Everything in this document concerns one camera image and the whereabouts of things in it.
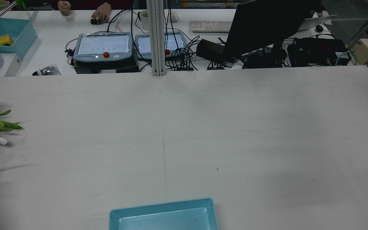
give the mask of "red sleeve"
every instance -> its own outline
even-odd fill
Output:
[[[111,5],[111,9],[130,9],[132,7],[132,0],[107,0],[106,3]]]
[[[52,6],[52,8],[54,9],[54,10],[59,10],[58,9],[58,2],[59,2],[60,0],[51,0],[51,6]]]

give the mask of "teal storage box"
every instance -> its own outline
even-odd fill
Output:
[[[0,45],[0,53],[16,53],[20,58],[24,58],[37,38],[31,21],[23,19],[0,18],[0,37],[4,35],[11,37],[13,45]]]
[[[211,198],[114,209],[109,230],[218,230]]]

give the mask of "white desk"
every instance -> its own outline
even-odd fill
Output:
[[[209,41],[219,43],[218,37],[226,39],[227,34],[206,34],[192,33],[188,23],[190,20],[232,20],[235,9],[175,9],[180,17],[178,23],[174,23],[174,27],[181,29],[190,38],[200,35]],[[113,11],[111,16],[118,13],[119,10]],[[38,35],[38,38],[23,58],[23,63],[19,69],[18,76],[30,76],[34,71],[47,65],[57,64],[62,74],[75,74],[72,66],[67,64],[65,45],[79,36],[81,33],[93,33],[107,29],[107,24],[91,25],[90,15],[92,11],[73,11],[70,16],[62,16],[59,11],[10,11],[3,17],[13,19],[29,19]],[[130,12],[124,12],[116,23],[112,23],[111,31],[115,31],[115,25],[119,26],[123,31],[130,31]],[[133,34],[142,34],[140,29],[133,25]],[[297,37],[307,37],[316,34],[314,29],[305,32],[298,32]],[[74,48],[76,41],[69,45]],[[196,61],[198,67],[205,70],[209,61]]]
[[[365,66],[0,78],[7,109],[0,230],[206,196],[220,230],[368,229]]]

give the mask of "black monitor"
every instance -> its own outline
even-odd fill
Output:
[[[200,47],[201,57],[222,64],[242,59],[244,54],[273,44],[271,52],[251,54],[249,62],[255,65],[251,67],[280,67],[276,61],[286,57],[282,50],[283,41],[298,31],[309,11],[318,3],[320,0],[252,0],[240,3],[225,46],[203,40],[197,46],[197,56]]]

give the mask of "laptop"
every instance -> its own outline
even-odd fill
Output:
[[[299,27],[298,31],[303,31],[303,30],[308,30],[311,29],[319,24],[322,24],[323,22],[334,18],[335,16],[337,16],[337,14],[333,14],[333,15],[329,15],[329,16],[323,16],[323,17],[317,17],[317,18],[310,18],[310,19],[305,19],[302,22],[301,27]]]

